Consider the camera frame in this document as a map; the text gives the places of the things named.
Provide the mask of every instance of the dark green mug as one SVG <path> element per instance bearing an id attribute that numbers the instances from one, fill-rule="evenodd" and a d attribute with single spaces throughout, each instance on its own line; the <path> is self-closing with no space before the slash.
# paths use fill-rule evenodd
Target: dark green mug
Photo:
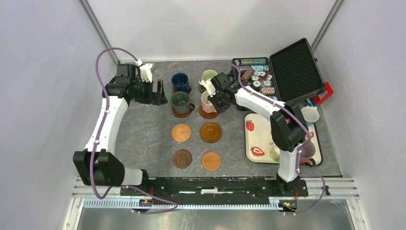
<path id="1" fill-rule="evenodd" d="M 185 92 L 176 92 L 170 98 L 173 109 L 177 114 L 185 114 L 195 108 L 194 104 L 189 101 L 189 95 Z"/>

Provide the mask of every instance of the coaster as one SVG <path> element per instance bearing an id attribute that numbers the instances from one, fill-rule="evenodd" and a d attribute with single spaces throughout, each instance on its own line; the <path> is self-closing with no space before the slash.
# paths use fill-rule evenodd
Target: coaster
<path id="1" fill-rule="evenodd" d="M 218 113 L 213 112 L 213 113 L 206 113 L 203 108 L 202 105 L 199 106 L 199 113 L 202 117 L 206 118 L 206 119 L 213 119 L 215 117 L 217 117 Z"/>
<path id="2" fill-rule="evenodd" d="M 207 143 L 218 142 L 222 133 L 221 127 L 214 122 L 206 123 L 200 128 L 200 137 Z"/>
<path id="3" fill-rule="evenodd" d="M 200 91 L 201 93 L 204 93 L 204 91 L 206 91 L 206 88 L 204 88 L 203 86 L 200 86 L 200 87 L 199 87 L 199 91 Z"/>
<path id="4" fill-rule="evenodd" d="M 220 168 L 221 157 L 215 152 L 208 152 L 202 157 L 202 165 L 209 171 L 215 171 Z"/>
<path id="5" fill-rule="evenodd" d="M 172 161 L 176 167 L 184 169 L 192 162 L 192 155 L 189 151 L 181 149 L 175 152 Z"/>
<path id="6" fill-rule="evenodd" d="M 192 113 L 192 111 L 190 110 L 189 112 L 187 112 L 187 113 L 185 113 L 185 114 L 178 114 L 178 113 L 175 111 L 175 109 L 172 107 L 172 114 L 173 114 L 175 117 L 185 118 L 185 117 L 189 116 L 191 113 Z"/>
<path id="7" fill-rule="evenodd" d="M 189 90 L 186 92 L 187 94 L 189 94 L 192 91 L 190 84 L 188 85 L 188 87 L 189 87 Z M 176 93 L 175 88 L 173 86 L 172 86 L 172 93 Z"/>
<path id="8" fill-rule="evenodd" d="M 179 124 L 172 129 L 170 134 L 175 141 L 184 142 L 191 137 L 192 130 L 185 124 Z"/>

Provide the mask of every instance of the wooden coaster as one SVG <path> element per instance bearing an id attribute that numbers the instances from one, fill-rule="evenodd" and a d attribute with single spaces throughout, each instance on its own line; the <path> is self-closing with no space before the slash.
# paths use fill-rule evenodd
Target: wooden coaster
<path id="1" fill-rule="evenodd" d="M 187 94 L 189 94 L 192 91 L 192 87 L 190 86 L 190 84 L 188 86 L 189 86 L 189 90 L 186 92 Z M 172 93 L 176 93 L 175 87 L 173 87 L 173 86 L 172 86 Z"/>
<path id="2" fill-rule="evenodd" d="M 202 157 L 202 165 L 209 171 L 215 171 L 220 168 L 221 157 L 215 152 L 208 152 Z"/>
<path id="3" fill-rule="evenodd" d="M 221 127 L 214 122 L 206 123 L 200 128 L 200 137 L 207 143 L 218 142 L 222 133 Z"/>
<path id="4" fill-rule="evenodd" d="M 204 91 L 206 91 L 206 88 L 204 88 L 203 86 L 200 85 L 199 91 L 200 91 L 201 93 L 204 93 Z"/>
<path id="5" fill-rule="evenodd" d="M 213 112 L 213 113 L 206 113 L 203 108 L 202 105 L 199 106 L 199 113 L 202 117 L 206 118 L 206 119 L 213 119 L 215 117 L 217 117 L 218 113 Z"/>
<path id="6" fill-rule="evenodd" d="M 184 169 L 192 162 L 192 155 L 189 151 L 181 149 L 175 152 L 172 161 L 176 167 Z"/>
<path id="7" fill-rule="evenodd" d="M 179 124 L 172 129 L 170 134 L 175 141 L 184 142 L 191 137 L 192 129 L 188 125 Z"/>
<path id="8" fill-rule="evenodd" d="M 189 116 L 191 113 L 192 113 L 192 111 L 190 110 L 189 112 L 187 112 L 187 113 L 185 113 L 185 114 L 178 114 L 178 113 L 175 111 L 175 109 L 172 107 L 172 114 L 173 114 L 175 117 L 185 118 L 185 117 Z"/>

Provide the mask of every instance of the white wall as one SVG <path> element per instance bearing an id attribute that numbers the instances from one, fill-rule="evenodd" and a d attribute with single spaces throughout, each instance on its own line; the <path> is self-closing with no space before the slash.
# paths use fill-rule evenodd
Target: white wall
<path id="1" fill-rule="evenodd" d="M 323 109 L 371 229 L 404 229 L 406 1 L 345 1 L 316 56 Z"/>
<path id="2" fill-rule="evenodd" d="M 101 105 L 103 50 L 75 0 L 0 3 L 0 229 L 61 229 Z M 114 65 L 106 55 L 101 73 Z"/>
<path id="3" fill-rule="evenodd" d="M 112 46 L 144 60 L 199 60 L 269 57 L 303 37 L 312 43 L 334 0 L 89 2 Z"/>

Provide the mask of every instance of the mug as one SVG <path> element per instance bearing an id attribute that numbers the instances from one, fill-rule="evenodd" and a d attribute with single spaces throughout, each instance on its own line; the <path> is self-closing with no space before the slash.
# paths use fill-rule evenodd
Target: mug
<path id="1" fill-rule="evenodd" d="M 208 114 L 216 113 L 214 105 L 207 99 L 209 97 L 209 92 L 204 91 L 202 93 L 202 109 Z"/>
<path id="2" fill-rule="evenodd" d="M 203 81 L 207 81 L 212 79 L 213 77 L 217 76 L 217 72 L 211 69 L 206 70 L 205 72 L 203 72 L 202 74 L 202 80 Z M 200 92 L 205 91 L 205 87 L 200 85 Z"/>
<path id="3" fill-rule="evenodd" d="M 310 106 L 303 107 L 302 114 L 306 121 L 307 127 L 310 127 L 320 118 L 320 114 L 318 113 L 317 109 Z"/>
<path id="4" fill-rule="evenodd" d="M 175 92 L 188 92 L 189 87 L 189 77 L 184 73 L 177 73 L 172 76 L 172 86 Z"/>
<path id="5" fill-rule="evenodd" d="M 312 158 L 316 153 L 316 148 L 313 142 L 306 144 L 300 153 L 299 162 L 305 162 L 307 159 Z"/>
<path id="6" fill-rule="evenodd" d="M 189 102 L 189 95 L 185 92 L 174 93 L 170 101 L 177 114 L 185 114 L 194 109 L 194 104 Z"/>
<path id="7" fill-rule="evenodd" d="M 269 150 L 269 156 L 274 160 L 275 162 L 280 161 L 280 153 L 279 153 L 279 148 L 278 146 L 275 145 L 275 143 L 272 143 L 271 149 Z"/>

